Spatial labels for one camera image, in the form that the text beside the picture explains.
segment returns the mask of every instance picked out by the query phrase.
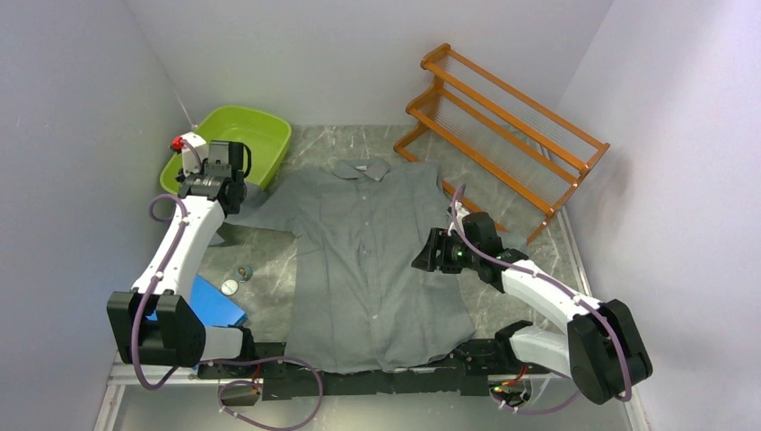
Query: shirt sleeve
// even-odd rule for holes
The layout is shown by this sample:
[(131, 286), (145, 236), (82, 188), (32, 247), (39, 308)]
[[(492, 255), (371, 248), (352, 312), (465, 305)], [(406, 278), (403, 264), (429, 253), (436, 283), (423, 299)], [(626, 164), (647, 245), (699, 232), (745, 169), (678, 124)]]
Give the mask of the shirt sleeve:
[(298, 172), (288, 176), (271, 195), (259, 186), (247, 183), (248, 196), (241, 211), (229, 215), (225, 222), (238, 226), (257, 227), (295, 233), (299, 216)]

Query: small round object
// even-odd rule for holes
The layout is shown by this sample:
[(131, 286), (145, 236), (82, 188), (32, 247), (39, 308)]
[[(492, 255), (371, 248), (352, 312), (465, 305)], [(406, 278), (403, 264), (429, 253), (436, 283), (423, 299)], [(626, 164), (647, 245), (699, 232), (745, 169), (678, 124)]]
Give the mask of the small round object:
[(238, 292), (238, 282), (235, 280), (226, 280), (222, 283), (222, 288), (220, 290), (222, 291), (222, 295), (235, 295), (235, 292)]
[(236, 278), (238, 281), (249, 281), (251, 280), (251, 276), (254, 274), (254, 270), (251, 269), (248, 265), (243, 265), (238, 267), (238, 275)]

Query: cable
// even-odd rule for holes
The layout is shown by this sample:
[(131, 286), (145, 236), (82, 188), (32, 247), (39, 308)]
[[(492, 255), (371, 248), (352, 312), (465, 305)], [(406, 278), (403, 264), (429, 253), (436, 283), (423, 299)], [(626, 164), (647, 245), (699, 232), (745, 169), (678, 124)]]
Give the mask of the cable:
[(184, 139), (182, 140), (182, 146), (186, 147), (191, 153), (193, 153), (193, 157), (196, 159), (196, 163), (198, 163), (198, 171), (200, 172), (204, 169), (204, 165), (201, 163), (201, 156), (198, 155), (198, 150), (193, 145), (188, 145), (188, 142)]
[(314, 417), (317, 416), (317, 412), (319, 411), (319, 406), (322, 405), (323, 398), (325, 397), (325, 392), (324, 392), (324, 388), (322, 386), (322, 379), (319, 377), (319, 373), (314, 368), (314, 366), (310, 365), (306, 361), (302, 361), (301, 359), (299, 359), (297, 357), (292, 357), (292, 356), (273, 356), (273, 357), (268, 357), (266, 359), (258, 359), (256, 361), (231, 361), (231, 360), (227, 360), (227, 359), (215, 359), (213, 361), (205, 361), (202, 364), (211, 364), (211, 363), (214, 363), (214, 364), (222, 364), (222, 365), (259, 365), (259, 364), (264, 364), (264, 363), (267, 363), (267, 362), (275, 362), (275, 361), (277, 361), (277, 362), (283, 362), (283, 361), (295, 362), (296, 364), (303, 365), (304, 367), (306, 367), (314, 375), (314, 378), (317, 381), (318, 398), (317, 398), (317, 405), (314, 406), (314, 409), (311, 411), (311, 413), (310, 413), (310, 415), (308, 417), (306, 417), (302, 422), (300, 422), (300, 423), (298, 423), (296, 425), (293, 425), (291, 427), (271, 427), (269, 425), (265, 425), (265, 424), (259, 423), (256, 420), (253, 420), (251, 418), (245, 417), (245, 416), (239, 414), (237, 411), (234, 411), (234, 410), (226, 407), (223, 404), (223, 402), (222, 402), (222, 393), (224, 392), (224, 390), (226, 390), (228, 388), (231, 388), (232, 386), (249, 386), (249, 387), (252, 387), (252, 388), (258, 388), (259, 387), (258, 383), (254, 383), (254, 382), (251, 382), (251, 381), (248, 381), (248, 380), (236, 380), (234, 382), (230, 382), (230, 383), (225, 384), (223, 387), (221, 387), (219, 389), (219, 392), (217, 392), (217, 402), (219, 403), (219, 411), (220, 412), (225, 412), (225, 413), (227, 413), (228, 415), (230, 415), (230, 416), (232, 416), (234, 418), (240, 419), (243, 422), (246, 422), (247, 424), (253, 425), (254, 427), (259, 427), (259, 428), (262, 428), (262, 429), (266, 429), (268, 431), (293, 431), (294, 429), (298, 429), (298, 428), (301, 428), (301, 427), (305, 426), (312, 419), (314, 419)]
[[(522, 272), (524, 274), (531, 274), (534, 275), (534, 272), (531, 269), (519, 267), (518, 265), (512, 265), (511, 263), (507, 263), (504, 261), (501, 261), (499, 259), (493, 258), (489, 256), (488, 254), (482, 252), (479, 250), (473, 243), (471, 243), (468, 238), (465, 236), (465, 232), (460, 225), (459, 221), (457, 220), (457, 217), (455, 216), (457, 214), (456, 205), (457, 202), (460, 201), (460, 198), (462, 197), (462, 194), (465, 192), (465, 184), (459, 186), (457, 190), (455, 190), (454, 195), (452, 196), (452, 201), (450, 204), (451, 208), (451, 214), (452, 214), (452, 222), (454, 223), (454, 228), (457, 231), (458, 235), (462, 239), (462, 241), (465, 243), (465, 245), (468, 246), (476, 255), (480, 256), (483, 259), (486, 259), (496, 265), (501, 265), (507, 269), (513, 269), (519, 272)], [(552, 286), (557, 287), (560, 289), (563, 293), (568, 295), (569, 298), (574, 299), (576, 297), (576, 294), (569, 289), (568, 287), (564, 286), (563, 283), (555, 280), (554, 278), (542, 274), (537, 273), (536, 277), (541, 278), (542, 280), (548, 282)], [(610, 340), (613, 342), (613, 348), (616, 350), (616, 355), (618, 356), (618, 363), (621, 365), (621, 373), (624, 378), (624, 396), (616, 395), (617, 400), (621, 400), (623, 402), (627, 402), (632, 399), (632, 378), (631, 375), (629, 375), (629, 367), (626, 364), (626, 360), (624, 358), (624, 348), (621, 346), (621, 341), (618, 339), (618, 336), (613, 331), (613, 328), (610, 326), (610, 323), (608, 323), (608, 319), (606, 319), (602, 314), (600, 314), (597, 310), (595, 310), (591, 305), (588, 303), (585, 303), (584, 301), (579, 301), (578, 304), (590, 312), (590, 314), (597, 319), (600, 324), (602, 324), (602, 327), (605, 328), (605, 331), (610, 336)], [(557, 407), (563, 406), (561, 409), (564, 409), (568, 405), (575, 400), (575, 398), (579, 395), (579, 392), (576, 392), (571, 398), (564, 401), (563, 403), (559, 404), (558, 406), (555, 406), (551, 409), (545, 409), (545, 410), (530, 410), (530, 411), (522, 411), (521, 413), (524, 414), (545, 414), (545, 413), (555, 413), (559, 409)]]
[(179, 103), (179, 106), (182, 108), (182, 111), (185, 112), (185, 118), (188, 119), (188, 123), (190, 124), (190, 129), (195, 130), (198, 125), (193, 124), (193, 120), (190, 119), (190, 116), (188, 115), (188, 110), (185, 109), (185, 103), (182, 103), (182, 99), (179, 97), (179, 93), (177, 92), (177, 87), (174, 86), (174, 84), (171, 86), (171, 89), (174, 91), (174, 96), (177, 98), (177, 102)]
[(520, 373), (518, 373), (518, 375), (514, 379), (508, 380), (507, 382), (502, 382), (502, 386), (508, 386), (508, 387), (509, 386), (513, 386), (520, 379), (522, 379), (523, 376), (526, 375), (526, 373), (528, 371), (529, 371), (529, 366), (528, 365), (524, 365), (523, 368), (520, 369)]
[[(148, 206), (148, 208), (150, 208), (149, 214), (153, 220), (166, 221), (153, 213), (153, 208), (156, 206), (156, 203), (160, 200), (165, 199), (174, 201), (174, 204), (177, 208), (179, 208), (179, 212), (181, 213), (183, 219), (188, 217), (188, 209), (185, 207), (182, 199), (169, 193), (165, 193), (153, 198), (151, 205)], [(137, 311), (135, 312), (135, 318), (132, 320), (132, 333), (129, 340), (129, 353), (132, 357), (132, 367), (135, 368), (135, 375), (137, 376), (137, 380), (148, 391), (155, 391), (161, 388), (164, 383), (166, 383), (167, 379), (169, 379), (170, 376), (174, 374), (174, 372), (178, 369), (177, 366), (173, 366), (169, 372), (167, 372), (156, 384), (148, 382), (148, 379), (145, 378), (145, 374), (143, 373), (143, 367), (140, 366), (140, 350), (138, 348), (138, 341), (140, 339), (140, 322), (143, 320), (143, 315), (145, 314), (145, 306), (148, 304), (148, 299), (151, 298), (151, 295), (153, 295), (153, 292), (159, 285), (159, 281), (161, 281), (161, 277), (163, 277), (164, 270), (169, 264), (169, 261), (174, 255), (174, 252), (177, 250), (179, 240), (182, 239), (182, 234), (185, 232), (186, 225), (187, 223), (185, 222), (179, 223), (177, 232), (174, 234), (174, 238), (171, 240), (169, 249), (167, 249), (167, 252), (162, 258), (162, 261), (159, 262), (159, 265), (156, 268), (156, 272), (151, 276), (151, 282), (148, 283), (148, 287), (145, 289), (145, 292), (143, 292), (143, 297), (140, 298), (140, 303), (137, 305)]]
[[(254, 375), (251, 377), (251, 381), (252, 381), (253, 383), (256, 383), (256, 382), (257, 382), (257, 379), (259, 378), (259, 373), (261, 373), (261, 364), (258, 364), (258, 365), (257, 365), (257, 371), (255, 371), (255, 372), (254, 372)], [(252, 388), (252, 389), (254, 390), (254, 392), (255, 392), (255, 393), (259, 393), (259, 392), (260, 392), (260, 390), (258, 389), (258, 387), (254, 387), (254, 388)]]

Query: shirt collar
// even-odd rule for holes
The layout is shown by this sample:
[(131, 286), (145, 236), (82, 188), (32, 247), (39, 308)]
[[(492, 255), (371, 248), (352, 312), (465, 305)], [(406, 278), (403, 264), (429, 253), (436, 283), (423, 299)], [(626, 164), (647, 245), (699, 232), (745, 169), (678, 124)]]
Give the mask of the shirt collar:
[(339, 160), (333, 167), (333, 174), (344, 180), (367, 177), (380, 181), (389, 169), (389, 164), (382, 159)]

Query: green plastic basin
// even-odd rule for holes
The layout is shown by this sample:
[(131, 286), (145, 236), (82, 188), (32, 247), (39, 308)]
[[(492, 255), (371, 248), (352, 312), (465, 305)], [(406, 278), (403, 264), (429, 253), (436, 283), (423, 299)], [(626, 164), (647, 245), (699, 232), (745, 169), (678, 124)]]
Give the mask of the green plastic basin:
[[(291, 125), (284, 119), (245, 106), (227, 105), (214, 110), (196, 129), (206, 142), (237, 141), (251, 149), (253, 166), (246, 181), (265, 189), (275, 176), (291, 138)], [(174, 177), (182, 168), (182, 159), (174, 154), (162, 170), (159, 182), (164, 190), (177, 194)]]

